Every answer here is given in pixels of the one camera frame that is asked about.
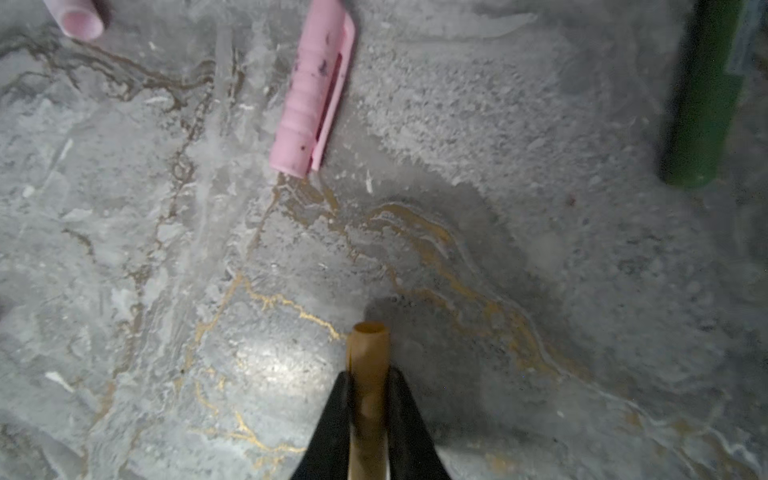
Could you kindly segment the green pen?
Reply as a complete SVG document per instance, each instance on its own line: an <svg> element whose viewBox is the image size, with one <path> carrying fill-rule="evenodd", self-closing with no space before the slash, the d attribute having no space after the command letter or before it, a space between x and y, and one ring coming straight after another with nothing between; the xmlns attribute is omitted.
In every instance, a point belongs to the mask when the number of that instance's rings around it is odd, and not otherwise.
<svg viewBox="0 0 768 480"><path fill-rule="evenodd" d="M666 184L698 188L716 177L766 11L760 0L696 3L660 159Z"/></svg>

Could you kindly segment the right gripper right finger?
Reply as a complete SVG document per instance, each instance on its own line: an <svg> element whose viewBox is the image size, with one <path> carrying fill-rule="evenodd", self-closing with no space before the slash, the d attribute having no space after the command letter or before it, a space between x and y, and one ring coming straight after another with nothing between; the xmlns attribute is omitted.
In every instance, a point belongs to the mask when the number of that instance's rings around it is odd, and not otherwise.
<svg viewBox="0 0 768 480"><path fill-rule="evenodd" d="M406 379L396 367L389 369L386 393L390 478L450 480Z"/></svg>

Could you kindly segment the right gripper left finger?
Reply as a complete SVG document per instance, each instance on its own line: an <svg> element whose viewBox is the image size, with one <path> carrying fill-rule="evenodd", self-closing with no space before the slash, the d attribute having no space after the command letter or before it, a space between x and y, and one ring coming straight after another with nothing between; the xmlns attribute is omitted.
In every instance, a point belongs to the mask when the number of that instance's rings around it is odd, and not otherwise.
<svg viewBox="0 0 768 480"><path fill-rule="evenodd" d="M348 479L352 415L353 381L347 371L342 371L291 480Z"/></svg>

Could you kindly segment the pink pen cap right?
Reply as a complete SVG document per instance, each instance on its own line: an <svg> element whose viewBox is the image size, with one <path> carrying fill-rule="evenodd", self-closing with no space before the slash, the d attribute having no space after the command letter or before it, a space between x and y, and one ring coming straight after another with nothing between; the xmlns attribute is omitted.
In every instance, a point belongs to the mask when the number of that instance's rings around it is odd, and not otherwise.
<svg viewBox="0 0 768 480"><path fill-rule="evenodd" d="M354 21L342 2L311 2L269 156L273 169L304 178L320 168L355 37Z"/></svg>

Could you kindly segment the pink pen cap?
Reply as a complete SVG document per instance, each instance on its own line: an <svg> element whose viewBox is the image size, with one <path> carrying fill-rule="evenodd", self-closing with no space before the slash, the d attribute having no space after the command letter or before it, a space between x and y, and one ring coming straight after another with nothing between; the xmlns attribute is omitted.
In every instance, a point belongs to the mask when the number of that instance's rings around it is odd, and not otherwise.
<svg viewBox="0 0 768 480"><path fill-rule="evenodd" d="M52 18L69 38L92 41L105 30L105 21L92 0L44 0Z"/></svg>
<svg viewBox="0 0 768 480"><path fill-rule="evenodd" d="M320 168L355 37L354 21L342 2L311 2L269 156L273 169L304 178Z"/></svg>

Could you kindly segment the pink pen cap upper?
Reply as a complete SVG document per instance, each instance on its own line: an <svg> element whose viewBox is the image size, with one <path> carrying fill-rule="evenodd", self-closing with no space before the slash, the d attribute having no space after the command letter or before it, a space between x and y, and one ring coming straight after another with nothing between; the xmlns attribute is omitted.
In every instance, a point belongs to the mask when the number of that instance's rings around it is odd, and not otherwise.
<svg viewBox="0 0 768 480"><path fill-rule="evenodd" d="M44 0L52 18L69 38L92 41L105 30L105 21L92 0Z"/></svg>

